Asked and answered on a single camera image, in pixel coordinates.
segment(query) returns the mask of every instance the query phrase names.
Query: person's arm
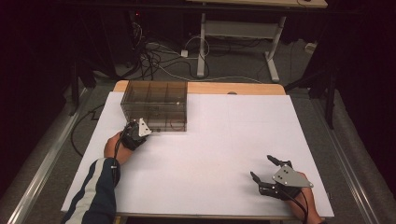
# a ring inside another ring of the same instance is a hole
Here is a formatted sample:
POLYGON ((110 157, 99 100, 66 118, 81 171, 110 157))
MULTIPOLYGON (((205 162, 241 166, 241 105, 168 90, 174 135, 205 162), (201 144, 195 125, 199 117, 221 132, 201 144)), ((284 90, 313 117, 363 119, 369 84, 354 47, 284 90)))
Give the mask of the person's arm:
POLYGON ((115 183, 118 183, 118 180, 114 179, 113 170, 117 169, 119 172, 120 165, 128 161, 132 155, 132 150, 121 143, 117 160, 114 160, 115 147, 119 139, 120 133, 108 139, 105 157, 91 165, 81 190, 73 198, 62 223, 113 223, 117 211, 114 188, 115 183))
MULTIPOLYGON (((300 203, 304 209, 306 210, 306 207, 308 206, 308 218, 306 221, 306 224, 319 224, 319 223, 326 223, 323 222, 322 218, 319 216, 317 208, 315 207, 315 199, 314 199, 314 193, 312 192, 311 188, 302 188, 301 193, 298 194, 294 198, 298 203, 300 203)), ((291 212, 297 216, 298 219, 301 221, 304 220, 304 212, 303 210, 293 201, 285 201, 290 209, 291 212)))

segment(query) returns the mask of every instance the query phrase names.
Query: sleeve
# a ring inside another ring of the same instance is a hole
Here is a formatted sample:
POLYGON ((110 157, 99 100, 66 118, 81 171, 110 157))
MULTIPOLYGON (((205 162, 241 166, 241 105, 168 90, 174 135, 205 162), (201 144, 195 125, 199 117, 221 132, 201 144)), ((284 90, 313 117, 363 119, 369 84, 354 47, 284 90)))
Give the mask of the sleeve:
POLYGON ((120 164, 115 161, 114 166, 114 161, 102 158, 91 165, 62 223, 113 223, 117 211, 114 183, 118 183, 120 177, 120 164))

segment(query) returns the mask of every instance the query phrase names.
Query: glove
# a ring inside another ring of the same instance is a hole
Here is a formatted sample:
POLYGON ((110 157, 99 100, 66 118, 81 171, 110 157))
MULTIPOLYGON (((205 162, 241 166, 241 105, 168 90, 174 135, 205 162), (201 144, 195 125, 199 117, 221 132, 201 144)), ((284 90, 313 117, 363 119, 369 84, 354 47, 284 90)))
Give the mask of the glove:
POLYGON ((136 121, 129 123, 121 134, 121 142, 132 151, 135 151, 145 143, 146 138, 147 136, 139 136, 139 124, 136 121))

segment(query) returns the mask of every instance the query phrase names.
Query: human hand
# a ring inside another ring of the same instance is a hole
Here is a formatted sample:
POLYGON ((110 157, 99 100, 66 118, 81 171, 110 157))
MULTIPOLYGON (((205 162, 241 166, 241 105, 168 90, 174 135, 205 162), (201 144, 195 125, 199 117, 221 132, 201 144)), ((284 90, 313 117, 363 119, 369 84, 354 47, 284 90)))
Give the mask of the human hand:
MULTIPOLYGON (((109 138, 107 140, 105 150, 104 150, 104 156, 106 158, 114 158, 114 153, 116 150, 116 144, 120 140, 120 135, 121 132, 116 133, 114 136, 109 138)), ((132 150, 129 148, 125 147, 122 142, 120 142, 119 145, 119 150, 117 152, 117 161, 120 163, 120 165, 124 164, 128 159, 132 156, 132 150)))
MULTIPOLYGON (((299 193, 294 199, 300 203, 306 211, 308 211, 307 224, 318 224, 322 222, 322 219, 317 212, 317 208, 315 207, 314 193, 311 188, 302 188, 301 193, 299 193)), ((297 216, 297 218, 304 220, 304 212, 301 207, 291 200, 285 201, 285 203, 289 205, 291 212, 297 216)))

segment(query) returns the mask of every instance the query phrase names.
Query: clear acrylic container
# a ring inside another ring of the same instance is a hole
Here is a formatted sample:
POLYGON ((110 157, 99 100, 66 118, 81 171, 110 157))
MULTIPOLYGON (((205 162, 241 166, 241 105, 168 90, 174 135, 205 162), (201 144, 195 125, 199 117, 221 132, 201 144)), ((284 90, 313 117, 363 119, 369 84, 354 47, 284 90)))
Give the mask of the clear acrylic container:
POLYGON ((187 82, 129 81, 121 108, 128 122, 143 118, 154 132, 186 132, 187 82))

